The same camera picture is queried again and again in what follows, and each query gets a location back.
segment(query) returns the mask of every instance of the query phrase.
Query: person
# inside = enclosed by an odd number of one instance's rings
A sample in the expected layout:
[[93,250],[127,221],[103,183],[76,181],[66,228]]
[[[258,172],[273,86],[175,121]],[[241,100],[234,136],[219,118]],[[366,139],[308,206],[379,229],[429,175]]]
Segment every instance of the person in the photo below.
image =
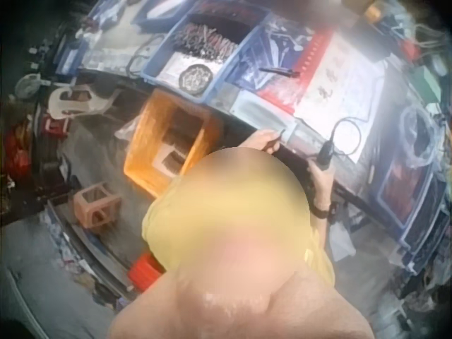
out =
[[143,237],[167,271],[115,318],[109,338],[374,337],[334,290],[323,249],[333,170],[309,162],[311,213],[270,155],[278,136],[257,131],[209,155],[152,204]]

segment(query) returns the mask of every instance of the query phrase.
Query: yellow shirt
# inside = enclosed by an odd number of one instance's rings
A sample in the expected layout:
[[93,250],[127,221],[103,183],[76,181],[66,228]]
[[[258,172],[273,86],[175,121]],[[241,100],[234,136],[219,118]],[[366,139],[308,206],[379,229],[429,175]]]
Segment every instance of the yellow shirt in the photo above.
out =
[[238,165],[221,173],[201,168],[173,180],[143,219],[143,238],[166,270],[176,268],[222,227],[243,225],[268,232],[282,249],[334,285],[333,267],[311,227],[306,195],[293,173],[272,158],[270,166]]

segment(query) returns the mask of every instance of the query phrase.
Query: red container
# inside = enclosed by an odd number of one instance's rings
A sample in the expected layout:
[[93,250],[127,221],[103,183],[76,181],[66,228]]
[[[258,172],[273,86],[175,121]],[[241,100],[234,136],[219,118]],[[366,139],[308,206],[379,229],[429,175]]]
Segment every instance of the red container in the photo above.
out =
[[150,252],[143,253],[127,273],[133,286],[140,291],[146,291],[163,273],[165,269]]

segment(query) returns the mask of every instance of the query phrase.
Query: orange plastic crate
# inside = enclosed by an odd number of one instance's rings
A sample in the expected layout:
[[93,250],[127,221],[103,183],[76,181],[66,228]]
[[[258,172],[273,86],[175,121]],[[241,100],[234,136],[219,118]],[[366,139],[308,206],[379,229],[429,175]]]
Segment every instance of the orange plastic crate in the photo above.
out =
[[156,198],[165,192],[172,178],[155,168],[153,161],[163,144],[164,135],[171,127],[173,114],[178,109],[203,121],[179,175],[185,174],[212,150],[222,131],[222,122],[207,109],[161,90],[154,90],[141,112],[124,163],[124,174]]
[[165,269],[158,263],[157,259],[151,253],[145,252],[133,263],[127,276],[139,292],[144,292],[164,272]]

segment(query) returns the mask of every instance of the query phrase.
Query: white plastic chair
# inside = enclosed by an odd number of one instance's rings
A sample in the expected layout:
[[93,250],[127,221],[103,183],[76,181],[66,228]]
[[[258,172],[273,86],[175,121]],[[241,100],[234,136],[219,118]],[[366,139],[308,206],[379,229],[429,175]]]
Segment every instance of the white plastic chair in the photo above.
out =
[[[113,105],[121,91],[115,90],[110,98],[104,99],[96,95],[89,85],[57,88],[49,97],[49,114],[56,120],[104,114]],[[91,98],[87,101],[64,100],[61,98],[64,93],[67,93],[69,97],[73,92],[88,92]]]

